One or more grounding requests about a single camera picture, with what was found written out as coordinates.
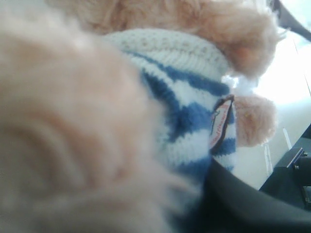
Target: black fabric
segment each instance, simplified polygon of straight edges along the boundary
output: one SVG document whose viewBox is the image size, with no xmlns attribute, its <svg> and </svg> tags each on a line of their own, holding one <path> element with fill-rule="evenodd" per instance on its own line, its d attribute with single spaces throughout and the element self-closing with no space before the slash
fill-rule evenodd
<svg viewBox="0 0 311 233">
<path fill-rule="evenodd" d="M 311 214 L 246 185 L 212 161 L 205 198 L 182 233 L 306 233 Z"/>
</svg>

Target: blue and white stripes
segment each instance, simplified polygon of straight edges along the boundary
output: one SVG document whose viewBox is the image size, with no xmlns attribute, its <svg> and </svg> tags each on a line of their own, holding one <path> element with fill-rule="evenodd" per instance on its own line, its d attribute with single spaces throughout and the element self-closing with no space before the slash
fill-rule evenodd
<svg viewBox="0 0 311 233">
<path fill-rule="evenodd" d="M 141 54 L 127 54 L 141 68 L 142 79 L 153 97 L 167 108 L 165 130 L 159 137 L 162 138 L 159 159 L 203 184 L 211 158 L 208 148 L 211 116 L 216 102 L 229 94 L 228 86 L 189 71 L 166 67 Z M 228 129 L 223 144 L 214 154 L 220 160 L 235 152 L 233 113 Z"/>
<path fill-rule="evenodd" d="M 215 105 L 229 94 L 228 86 L 221 83 L 229 64 L 215 45 L 192 34 L 163 29 L 114 32 L 103 39 L 126 51 L 140 68 L 152 98 L 166 106 L 158 135 L 158 159 L 191 176 L 198 185 L 203 185 L 212 156 L 231 170 L 236 141 L 234 109 L 223 143 L 213 154 L 209 148 Z"/>
</svg>

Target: black object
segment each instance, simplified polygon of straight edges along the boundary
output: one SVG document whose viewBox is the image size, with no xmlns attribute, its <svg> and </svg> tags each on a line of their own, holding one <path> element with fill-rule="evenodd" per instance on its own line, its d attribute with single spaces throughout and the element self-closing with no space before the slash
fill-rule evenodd
<svg viewBox="0 0 311 233">
<path fill-rule="evenodd" d="M 289 150 L 277 163 L 273 173 L 263 184 L 260 191 L 271 197 L 299 207 L 306 208 L 302 186 L 296 177 L 295 166 L 300 158 L 306 156 L 302 148 Z"/>
<path fill-rule="evenodd" d="M 290 29 L 292 32 L 297 33 L 311 42 L 311 32 L 294 18 L 289 10 L 282 4 L 281 0 L 272 1 L 271 8 L 278 14 L 280 27 Z"/>
<path fill-rule="evenodd" d="M 205 198 L 189 233 L 306 233 L 311 214 L 257 191 L 212 160 Z"/>
<path fill-rule="evenodd" d="M 311 210 L 311 157 L 302 148 L 291 149 L 260 190 L 296 207 Z"/>
</svg>

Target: white knit fabric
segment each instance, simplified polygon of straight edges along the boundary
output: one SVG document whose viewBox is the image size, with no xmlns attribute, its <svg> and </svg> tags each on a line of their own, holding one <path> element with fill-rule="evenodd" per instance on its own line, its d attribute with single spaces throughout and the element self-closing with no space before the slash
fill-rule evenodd
<svg viewBox="0 0 311 233">
<path fill-rule="evenodd" d="M 166 124 L 160 132 L 160 161 L 192 173 L 199 185 L 202 185 L 212 155 L 224 167 L 232 169 L 235 164 L 234 120 L 228 124 L 220 150 L 209 153 L 211 114 L 219 99 L 229 94 L 228 86 L 221 83 L 229 70 L 225 56 L 212 43 L 195 35 L 162 29 L 115 32 L 105 35 L 104 40 L 126 52 L 141 69 L 142 76 L 148 79 L 147 86 L 157 93 L 155 98 L 163 94 L 160 90 L 167 92 L 164 102 L 173 110 L 172 118 L 177 117 L 178 123 L 173 129 Z M 174 140 L 170 140 L 172 130 L 178 133 Z"/>
<path fill-rule="evenodd" d="M 162 29 L 133 29 L 104 36 L 125 51 L 143 53 L 180 70 L 202 74 L 216 81 L 228 71 L 225 56 L 212 43 L 195 35 Z"/>
</svg>

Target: teddy bear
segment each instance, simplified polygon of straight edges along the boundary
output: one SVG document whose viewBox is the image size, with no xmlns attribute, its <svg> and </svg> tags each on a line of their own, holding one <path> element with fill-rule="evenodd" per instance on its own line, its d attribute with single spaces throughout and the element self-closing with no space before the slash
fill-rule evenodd
<svg viewBox="0 0 311 233">
<path fill-rule="evenodd" d="M 211 157 L 233 168 L 236 127 L 243 146 L 273 134 L 258 114 L 273 104 L 221 79 L 266 70 L 275 16 L 243 0 L 47 2 L 79 23 L 0 16 L 4 232 L 176 231 L 168 215 L 200 199 Z"/>
</svg>

